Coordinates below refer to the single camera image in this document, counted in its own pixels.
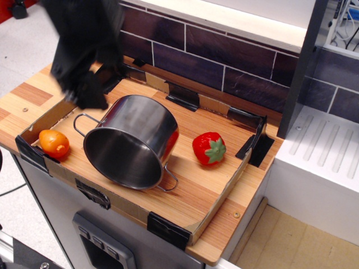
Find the grout line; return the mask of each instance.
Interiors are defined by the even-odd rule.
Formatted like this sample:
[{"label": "grout line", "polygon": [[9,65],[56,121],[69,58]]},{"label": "grout line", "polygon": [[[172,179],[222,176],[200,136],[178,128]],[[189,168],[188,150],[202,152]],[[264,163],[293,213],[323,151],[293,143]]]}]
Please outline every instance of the grout line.
[{"label": "grout line", "polygon": [[162,45],[162,46],[164,46],[164,47],[171,48],[171,49],[177,50],[177,51],[179,51],[179,52],[186,53],[186,54],[188,54],[188,55],[191,55],[191,56],[194,56],[194,57],[197,57],[197,58],[200,58],[200,59],[209,61],[209,62],[211,62],[211,63],[216,63],[216,64],[218,64],[218,65],[220,65],[220,66],[224,66],[224,67],[228,67],[228,68],[230,68],[230,69],[236,70],[236,71],[240,71],[240,72],[242,72],[242,73],[244,73],[244,74],[247,74],[247,75],[250,75],[250,76],[253,76],[253,77],[256,77],[256,78],[260,78],[261,80],[265,80],[265,81],[267,81],[267,82],[270,82],[270,83],[279,85],[279,86],[281,86],[281,87],[284,87],[284,88],[287,88],[287,89],[289,88],[288,86],[279,84],[279,83],[277,83],[277,82],[275,82],[275,81],[272,81],[272,80],[270,80],[270,79],[268,79],[268,78],[260,77],[260,76],[258,76],[258,75],[255,75],[255,74],[246,72],[246,71],[244,71],[244,70],[240,70],[240,69],[238,69],[238,68],[235,68],[235,67],[232,67],[232,66],[228,66],[228,65],[226,65],[226,64],[219,63],[219,62],[216,62],[216,61],[214,61],[214,60],[211,60],[211,59],[208,59],[208,58],[205,58],[205,57],[196,55],[196,54],[192,54],[192,53],[189,53],[189,52],[185,52],[185,51],[183,51],[182,49],[177,49],[177,48],[171,47],[171,46],[169,46],[169,45],[165,45],[165,44],[162,44],[162,43],[160,43],[160,42],[157,42],[157,41],[154,41],[154,40],[151,40],[151,39],[144,38],[143,36],[135,35],[135,34],[133,34],[133,33],[126,32],[126,31],[123,31],[123,30],[121,30],[121,31],[122,31],[123,33],[129,34],[129,35],[132,35],[132,36],[135,36],[135,37],[137,37],[137,38],[141,38],[141,39],[150,41],[150,42],[152,42],[152,43],[156,43],[156,44]]},{"label": "grout line", "polygon": [[337,88],[335,88],[335,92],[334,92],[333,97],[332,97],[332,100],[331,100],[331,102],[330,102],[330,104],[329,104],[328,110],[326,111],[327,113],[329,113],[330,110],[332,109],[332,105],[333,105],[333,103],[334,103],[334,99],[335,99],[335,97],[336,97],[336,95],[337,95],[338,89],[339,89],[339,87],[337,86]]},{"label": "grout line", "polygon": [[343,86],[341,86],[341,85],[333,84],[333,83],[330,83],[330,82],[328,82],[328,81],[318,80],[317,78],[312,78],[312,80],[319,81],[319,82],[321,82],[321,83],[324,83],[324,84],[327,84],[327,85],[330,85],[330,86],[334,86],[334,87],[337,87],[337,88],[341,88],[341,89],[343,89],[343,90],[350,91],[350,92],[353,92],[353,93],[355,93],[355,94],[359,94],[359,92],[356,91],[356,90],[352,90],[352,89],[343,87]]},{"label": "grout line", "polygon": [[186,20],[186,21],[182,21],[180,18],[176,19],[177,17],[176,17],[176,18],[172,18],[172,17],[169,17],[169,16],[165,16],[165,15],[161,15],[161,14],[155,13],[155,12],[150,12],[150,11],[148,11],[148,8],[147,8],[147,7],[145,7],[145,10],[142,10],[142,9],[140,9],[140,8],[128,6],[128,5],[126,5],[126,4],[122,4],[122,5],[123,5],[123,6],[126,6],[126,7],[129,7],[129,8],[134,8],[134,9],[136,9],[136,10],[138,10],[138,11],[146,12],[146,13],[151,14],[151,15],[154,15],[154,16],[158,16],[158,17],[161,17],[161,18],[166,18],[166,19],[171,20],[171,21],[180,22],[180,23],[183,23],[183,24],[185,24],[185,25],[191,25],[191,26],[193,26],[193,27],[196,27],[196,28],[199,28],[199,29],[203,29],[203,30],[205,30],[205,31],[208,31],[208,32],[211,32],[211,33],[214,33],[214,34],[218,34],[218,35],[221,35],[221,36],[225,36],[226,38],[230,38],[230,39],[233,39],[233,40],[237,40],[237,41],[240,41],[240,42],[243,42],[243,43],[246,43],[246,44],[250,44],[250,45],[253,45],[253,46],[256,46],[256,47],[263,48],[263,49],[271,50],[271,51],[273,51],[273,52],[282,53],[282,54],[284,54],[284,55],[291,56],[291,57],[293,57],[293,58],[298,58],[298,57],[295,56],[295,55],[292,55],[292,54],[289,54],[289,53],[286,53],[286,52],[283,52],[283,51],[280,51],[280,50],[277,50],[277,49],[274,49],[274,48],[269,48],[269,47],[266,47],[265,45],[257,44],[257,43],[254,43],[254,42],[250,42],[250,41],[248,41],[248,40],[243,40],[243,39],[241,39],[240,36],[238,36],[238,37],[230,36],[230,35],[228,35],[228,32],[227,32],[227,31],[223,31],[223,30],[221,30],[221,29],[218,29],[218,31],[222,31],[222,32],[224,32],[224,33],[219,33],[219,32],[216,31],[216,30],[211,30],[211,29],[208,29],[208,28],[207,28],[207,27],[209,27],[209,28],[214,29],[214,28],[211,27],[211,26],[205,26],[205,25],[204,25],[204,26],[201,26],[201,25],[198,25],[198,23],[196,23],[196,22],[188,23],[188,22],[191,22],[190,20],[184,19],[184,20]]},{"label": "grout line", "polygon": [[153,47],[153,41],[151,42],[151,49],[152,49],[152,64],[155,65],[155,53],[154,53],[154,47]]},{"label": "grout line", "polygon": [[273,77],[274,65],[275,65],[275,60],[277,60],[277,54],[278,54],[278,52],[275,52],[274,59],[273,59],[273,65],[272,65],[272,67],[271,67],[271,73],[270,73],[270,79],[269,79],[269,80],[271,80],[271,78]]},{"label": "grout line", "polygon": [[187,24],[185,24],[185,32],[183,34],[184,34],[184,37],[185,37],[184,38],[185,45],[183,47],[184,47],[185,52],[187,52]]},{"label": "grout line", "polygon": [[224,78],[225,78],[225,66],[223,66],[222,92],[224,92]]}]

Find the toy fruit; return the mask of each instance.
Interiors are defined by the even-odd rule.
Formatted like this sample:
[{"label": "toy fruit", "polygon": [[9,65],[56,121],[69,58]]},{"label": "toy fruit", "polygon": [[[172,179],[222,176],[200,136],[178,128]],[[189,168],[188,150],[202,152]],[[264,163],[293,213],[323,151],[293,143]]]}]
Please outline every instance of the toy fruit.
[{"label": "toy fruit", "polygon": [[223,139],[218,133],[208,132],[197,136],[192,142],[198,161],[204,165],[214,165],[223,159],[226,151]]},{"label": "toy fruit", "polygon": [[70,147],[67,137],[63,133],[55,130],[41,131],[39,141],[44,153],[52,158],[62,157]]}]

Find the tile backsplash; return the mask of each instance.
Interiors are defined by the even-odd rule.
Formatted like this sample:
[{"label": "tile backsplash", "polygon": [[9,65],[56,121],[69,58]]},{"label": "tile backsplash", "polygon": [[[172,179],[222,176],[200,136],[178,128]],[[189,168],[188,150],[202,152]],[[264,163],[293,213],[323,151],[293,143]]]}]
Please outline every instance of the tile backsplash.
[{"label": "tile backsplash", "polygon": [[283,112],[298,54],[122,2],[131,58]]},{"label": "tile backsplash", "polygon": [[319,51],[305,105],[359,123],[359,60]]}]

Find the pot handle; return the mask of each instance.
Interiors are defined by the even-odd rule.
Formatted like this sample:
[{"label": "pot handle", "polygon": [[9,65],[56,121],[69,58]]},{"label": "pot handle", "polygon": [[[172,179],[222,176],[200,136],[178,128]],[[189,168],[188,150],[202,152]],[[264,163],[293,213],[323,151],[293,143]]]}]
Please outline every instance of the pot handle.
[{"label": "pot handle", "polygon": [[160,187],[160,186],[157,186],[157,187],[160,188],[161,190],[163,190],[164,192],[171,192],[171,191],[173,191],[174,189],[177,188],[177,186],[178,186],[178,179],[176,178],[176,176],[175,176],[174,174],[172,174],[171,171],[168,170],[167,164],[168,164],[168,163],[166,163],[166,164],[164,165],[164,169],[166,170],[166,172],[167,172],[172,178],[175,179],[176,185],[175,185],[172,189],[165,189],[165,188],[162,188],[162,187]]},{"label": "pot handle", "polygon": [[86,113],[81,113],[81,114],[77,115],[76,118],[73,120],[73,128],[74,128],[75,130],[77,130],[78,133],[80,133],[80,135],[82,135],[83,137],[85,137],[85,134],[82,133],[79,129],[76,128],[76,121],[77,121],[77,119],[78,119],[79,117],[81,117],[81,116],[86,116],[86,117],[88,117],[89,119],[92,119],[92,120],[96,121],[98,124],[105,122],[105,121],[102,121],[102,122],[101,122],[101,121],[99,121],[99,120],[97,120],[97,119],[91,117],[90,115],[87,115]]}]

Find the red strawberry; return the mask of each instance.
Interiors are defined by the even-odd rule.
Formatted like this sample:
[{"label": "red strawberry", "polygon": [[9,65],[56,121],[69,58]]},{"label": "red strawberry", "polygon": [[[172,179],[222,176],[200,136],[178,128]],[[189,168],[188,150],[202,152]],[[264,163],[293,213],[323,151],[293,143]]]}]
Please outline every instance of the red strawberry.
[{"label": "red strawberry", "polygon": [[226,151],[223,139],[218,133],[208,132],[197,136],[192,142],[198,161],[204,165],[214,165],[223,159]]}]

